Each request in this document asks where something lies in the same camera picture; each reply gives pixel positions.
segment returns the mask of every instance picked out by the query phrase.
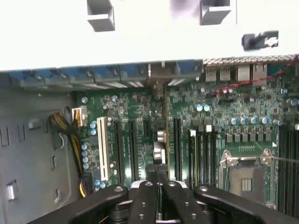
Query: white pci slot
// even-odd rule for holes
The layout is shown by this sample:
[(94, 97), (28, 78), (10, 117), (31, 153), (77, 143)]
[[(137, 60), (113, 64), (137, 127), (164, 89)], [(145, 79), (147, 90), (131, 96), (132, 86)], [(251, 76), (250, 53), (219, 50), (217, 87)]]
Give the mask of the white pci slot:
[(97, 118), (98, 127), (98, 141), (100, 153), (100, 172), (101, 181), (108, 181), (110, 177), (110, 158), (109, 158), (109, 145), (107, 135), (107, 118)]

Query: black ram slot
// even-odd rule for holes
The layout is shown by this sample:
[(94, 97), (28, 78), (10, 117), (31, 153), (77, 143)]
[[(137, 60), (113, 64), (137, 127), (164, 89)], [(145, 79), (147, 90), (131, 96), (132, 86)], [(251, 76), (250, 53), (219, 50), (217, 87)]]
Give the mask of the black ram slot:
[(211, 186), (216, 187), (216, 169), (217, 169), (217, 150), (216, 150), (216, 138), (217, 138), (217, 132), (213, 131), (211, 133)]
[(209, 137), (210, 134), (203, 132), (202, 136), (202, 170), (203, 170), (203, 182), (208, 183), (209, 179)]
[(196, 149), (197, 150), (197, 167), (196, 170), (194, 171), (197, 177), (198, 182), (195, 183), (195, 186), (197, 186), (199, 183), (203, 183), (203, 175), (204, 174), (204, 166), (203, 166), (203, 162), (202, 162), (202, 158), (203, 158), (203, 132), (202, 131), (197, 131), (197, 135), (196, 135)]
[[(279, 157), (299, 157), (299, 133), (282, 126), (279, 129)], [(299, 217), (299, 165), (293, 161), (278, 162), (278, 210)]]
[(181, 119), (173, 119), (175, 177), (182, 181)]
[(149, 138), (150, 134), (150, 119), (143, 120), (143, 130), (144, 130), (144, 137)]
[(138, 151), (137, 151), (137, 138), (136, 138), (136, 122), (129, 120), (129, 144), (130, 144), (130, 160), (132, 181), (138, 181)]
[(114, 140), (115, 140), (115, 151), (117, 159), (117, 179), (119, 183), (123, 183), (126, 179), (125, 168), (123, 163), (123, 142), (122, 142), (122, 132), (121, 132), (121, 122), (114, 121)]
[[(295, 144), (295, 153), (294, 159), (299, 160), (299, 132), (296, 132), (296, 144)], [(299, 218), (299, 163), (294, 164), (294, 217)]]
[(189, 188), (193, 189), (194, 183), (194, 144), (195, 138), (191, 136), (190, 131), (188, 131), (188, 164), (189, 164)]

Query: red wire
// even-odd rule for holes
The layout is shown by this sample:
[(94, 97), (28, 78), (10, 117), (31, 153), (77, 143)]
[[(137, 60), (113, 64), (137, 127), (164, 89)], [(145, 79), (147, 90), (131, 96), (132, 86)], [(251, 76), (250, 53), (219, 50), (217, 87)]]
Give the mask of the red wire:
[(255, 82), (260, 82), (260, 81), (263, 81), (263, 80), (266, 80), (266, 79), (274, 79), (276, 78), (278, 75), (283, 75), (291, 66), (293, 66), (297, 61), (299, 60), (299, 57), (298, 56), (295, 56), (293, 61), (288, 63), (284, 69), (278, 71), (275, 75), (272, 75), (272, 76), (267, 76), (266, 78), (258, 78), (258, 79), (254, 79), (252, 81), (241, 81), (239, 83), (232, 83), (230, 84), (229, 86), (224, 86), (221, 88), (221, 90), (217, 90), (216, 92), (213, 92), (211, 93), (212, 96), (215, 96), (217, 95), (218, 93), (222, 93), (223, 90), (225, 89), (228, 89), (229, 87), (239, 87), (241, 85), (249, 85), (249, 84), (252, 84), (252, 83), (255, 83)]

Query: yellow wire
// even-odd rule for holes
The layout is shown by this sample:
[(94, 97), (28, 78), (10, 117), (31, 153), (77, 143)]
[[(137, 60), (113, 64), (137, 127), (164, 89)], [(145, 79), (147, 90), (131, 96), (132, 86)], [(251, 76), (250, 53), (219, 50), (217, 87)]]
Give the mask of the yellow wire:
[(82, 183), (80, 183), (79, 188), (80, 188), (82, 197), (86, 197), (86, 195), (84, 194), (84, 191), (83, 191)]

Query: black pcie slot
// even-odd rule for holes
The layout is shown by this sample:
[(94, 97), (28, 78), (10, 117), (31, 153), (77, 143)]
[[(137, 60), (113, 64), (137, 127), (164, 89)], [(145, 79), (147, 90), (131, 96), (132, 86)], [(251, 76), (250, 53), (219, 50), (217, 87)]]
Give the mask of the black pcie slot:
[(131, 157), (131, 172), (132, 181), (138, 181), (138, 151), (136, 139), (136, 122), (129, 120), (129, 144), (130, 144), (130, 157)]
[(122, 132), (121, 132), (121, 122), (114, 121), (114, 140), (115, 140), (115, 151), (117, 159), (117, 179), (120, 183), (123, 183), (126, 179), (125, 168), (123, 162), (123, 142), (122, 142)]
[(181, 119), (173, 119), (175, 177), (182, 181)]

